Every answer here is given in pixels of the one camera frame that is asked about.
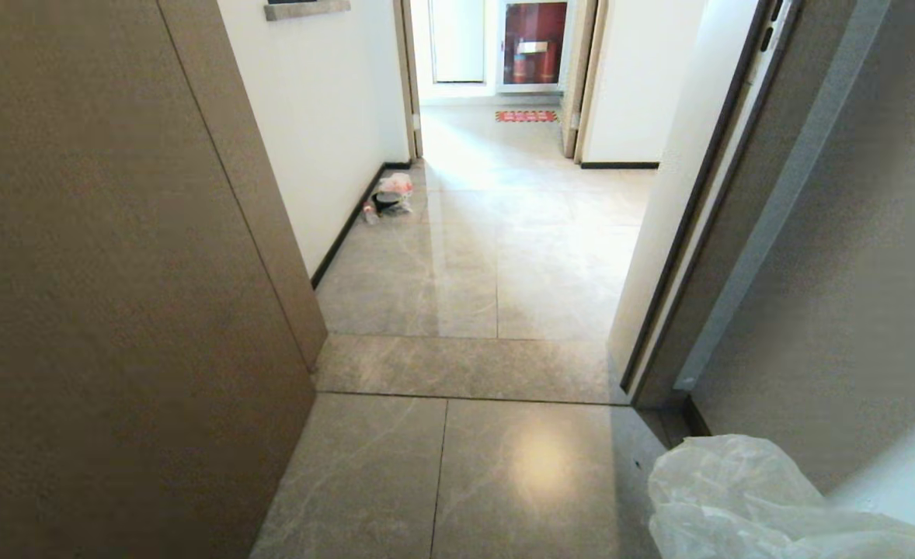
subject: red doormat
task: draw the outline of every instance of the red doormat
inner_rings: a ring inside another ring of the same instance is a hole
[[[553,110],[497,110],[497,123],[557,123]]]

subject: plastic bag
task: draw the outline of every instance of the plastic bag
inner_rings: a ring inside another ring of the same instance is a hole
[[[405,173],[393,173],[383,178],[375,188],[371,200],[378,215],[393,215],[412,212],[409,198],[412,195],[412,180]]]
[[[656,461],[647,484],[663,559],[915,558],[915,526],[831,509],[765,439],[685,439]]]

